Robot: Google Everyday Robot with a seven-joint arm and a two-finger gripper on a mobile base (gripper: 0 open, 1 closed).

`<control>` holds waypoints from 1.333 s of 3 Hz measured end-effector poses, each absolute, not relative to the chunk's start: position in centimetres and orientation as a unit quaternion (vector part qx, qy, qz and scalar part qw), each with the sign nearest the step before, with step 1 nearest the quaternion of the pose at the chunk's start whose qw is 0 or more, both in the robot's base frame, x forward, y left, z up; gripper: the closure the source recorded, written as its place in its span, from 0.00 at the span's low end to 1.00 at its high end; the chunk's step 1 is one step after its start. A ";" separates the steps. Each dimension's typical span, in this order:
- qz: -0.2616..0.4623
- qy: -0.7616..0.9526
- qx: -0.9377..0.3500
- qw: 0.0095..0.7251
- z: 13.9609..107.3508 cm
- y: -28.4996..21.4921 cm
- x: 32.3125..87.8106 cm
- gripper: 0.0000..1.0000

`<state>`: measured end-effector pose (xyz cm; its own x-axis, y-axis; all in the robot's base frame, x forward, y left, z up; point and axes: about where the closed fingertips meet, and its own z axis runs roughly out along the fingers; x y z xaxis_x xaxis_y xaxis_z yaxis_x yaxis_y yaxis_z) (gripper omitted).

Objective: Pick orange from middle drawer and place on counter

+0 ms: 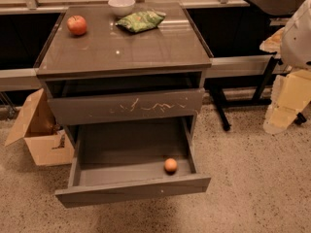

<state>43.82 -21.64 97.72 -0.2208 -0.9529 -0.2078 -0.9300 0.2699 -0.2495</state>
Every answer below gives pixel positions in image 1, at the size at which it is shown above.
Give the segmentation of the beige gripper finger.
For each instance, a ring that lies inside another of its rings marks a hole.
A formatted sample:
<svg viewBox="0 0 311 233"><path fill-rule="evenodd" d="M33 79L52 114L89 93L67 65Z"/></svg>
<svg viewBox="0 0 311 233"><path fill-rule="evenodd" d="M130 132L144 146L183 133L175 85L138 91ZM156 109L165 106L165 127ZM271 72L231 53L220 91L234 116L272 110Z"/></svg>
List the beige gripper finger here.
<svg viewBox="0 0 311 233"><path fill-rule="evenodd" d="M295 118L295 110L269 106L265 114L263 129L268 134L279 134L285 131Z"/></svg>
<svg viewBox="0 0 311 233"><path fill-rule="evenodd" d="M284 32L284 28L280 28L273 35L271 35L266 40L264 40L260 44L259 49L269 52L269 53L273 53L273 52L279 53L283 32Z"/></svg>

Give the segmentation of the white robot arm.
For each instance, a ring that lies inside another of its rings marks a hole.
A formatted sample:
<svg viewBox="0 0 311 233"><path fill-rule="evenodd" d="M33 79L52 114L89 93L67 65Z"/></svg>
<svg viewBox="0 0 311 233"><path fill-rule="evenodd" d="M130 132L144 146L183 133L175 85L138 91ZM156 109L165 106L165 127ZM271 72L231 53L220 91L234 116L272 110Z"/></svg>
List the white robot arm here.
<svg viewBox="0 0 311 233"><path fill-rule="evenodd" d="M278 134L311 102L311 0L305 0L286 25L259 48L276 52L284 64L292 67L286 77L275 78L263 123L266 133Z"/></svg>

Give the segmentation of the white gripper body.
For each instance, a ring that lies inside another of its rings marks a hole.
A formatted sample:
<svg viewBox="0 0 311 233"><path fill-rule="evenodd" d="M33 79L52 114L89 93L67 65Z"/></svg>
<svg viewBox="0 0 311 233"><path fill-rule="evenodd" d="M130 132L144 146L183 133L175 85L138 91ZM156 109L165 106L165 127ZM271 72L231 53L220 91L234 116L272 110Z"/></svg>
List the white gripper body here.
<svg viewBox="0 0 311 233"><path fill-rule="evenodd" d="M298 70L278 76L273 85L275 97L272 120L295 120L311 101L311 72Z"/></svg>

